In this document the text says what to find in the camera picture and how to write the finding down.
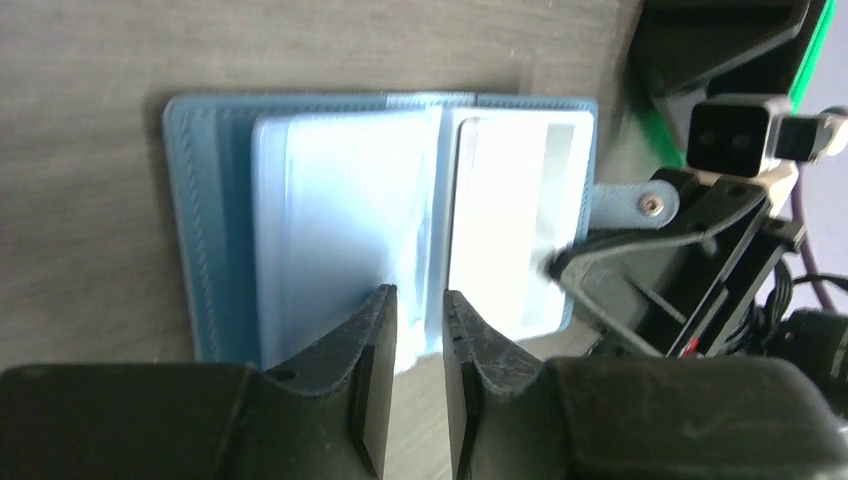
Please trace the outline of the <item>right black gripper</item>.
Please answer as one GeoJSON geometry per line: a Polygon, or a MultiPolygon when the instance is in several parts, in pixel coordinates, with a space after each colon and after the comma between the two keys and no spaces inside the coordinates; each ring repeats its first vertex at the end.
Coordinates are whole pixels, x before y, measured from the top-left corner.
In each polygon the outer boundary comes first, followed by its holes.
{"type": "Polygon", "coordinates": [[[718,355],[778,261],[806,236],[801,223],[772,214],[761,186],[728,177],[706,185],[675,170],[662,177],[681,190],[669,224],[594,235],[546,265],[603,331],[598,355],[718,355]]]}

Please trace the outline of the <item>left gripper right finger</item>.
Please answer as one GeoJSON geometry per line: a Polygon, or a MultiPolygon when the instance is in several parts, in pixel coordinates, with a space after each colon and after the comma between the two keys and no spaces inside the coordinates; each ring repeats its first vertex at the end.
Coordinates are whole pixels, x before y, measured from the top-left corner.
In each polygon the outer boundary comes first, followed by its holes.
{"type": "Polygon", "coordinates": [[[443,297],[457,479],[843,479],[847,441],[788,362],[540,360],[443,297]]]}

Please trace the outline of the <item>white card with stripe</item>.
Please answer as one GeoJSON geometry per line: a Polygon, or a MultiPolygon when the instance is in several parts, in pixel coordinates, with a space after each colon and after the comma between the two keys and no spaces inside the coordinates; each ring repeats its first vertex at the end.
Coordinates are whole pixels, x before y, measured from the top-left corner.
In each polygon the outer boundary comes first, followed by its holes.
{"type": "Polygon", "coordinates": [[[561,328],[565,296],[543,263],[577,235],[592,137],[585,114],[460,126],[448,286],[510,339],[561,328]]]}

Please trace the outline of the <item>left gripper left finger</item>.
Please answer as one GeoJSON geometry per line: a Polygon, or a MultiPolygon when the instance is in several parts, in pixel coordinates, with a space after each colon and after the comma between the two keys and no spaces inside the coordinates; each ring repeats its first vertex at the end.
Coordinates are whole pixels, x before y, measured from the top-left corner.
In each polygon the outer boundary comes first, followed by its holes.
{"type": "Polygon", "coordinates": [[[378,479],[397,290],[269,370],[43,364],[1,376],[5,479],[378,479]]]}

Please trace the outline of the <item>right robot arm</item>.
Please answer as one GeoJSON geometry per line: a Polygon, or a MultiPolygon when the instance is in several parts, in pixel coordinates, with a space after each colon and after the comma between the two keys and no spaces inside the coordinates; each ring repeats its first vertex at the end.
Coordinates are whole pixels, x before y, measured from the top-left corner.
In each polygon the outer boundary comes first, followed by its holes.
{"type": "Polygon", "coordinates": [[[710,185],[662,169],[680,207],[657,230],[593,233],[546,271],[601,332],[596,355],[775,357],[794,364],[839,415],[847,412],[847,320],[791,310],[799,281],[785,263],[800,223],[771,216],[764,188],[710,185]]]}

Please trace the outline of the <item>blue leather card holder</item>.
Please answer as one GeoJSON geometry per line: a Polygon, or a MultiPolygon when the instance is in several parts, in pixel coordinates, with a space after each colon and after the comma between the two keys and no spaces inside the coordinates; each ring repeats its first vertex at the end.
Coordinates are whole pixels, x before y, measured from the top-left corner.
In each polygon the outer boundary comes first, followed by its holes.
{"type": "Polygon", "coordinates": [[[200,361],[275,366],[398,291],[395,368],[441,348],[459,129],[472,117],[585,114],[591,159],[575,239],[656,230],[680,202],[657,180],[594,180],[597,105],[466,92],[180,95],[163,118],[200,361]]]}

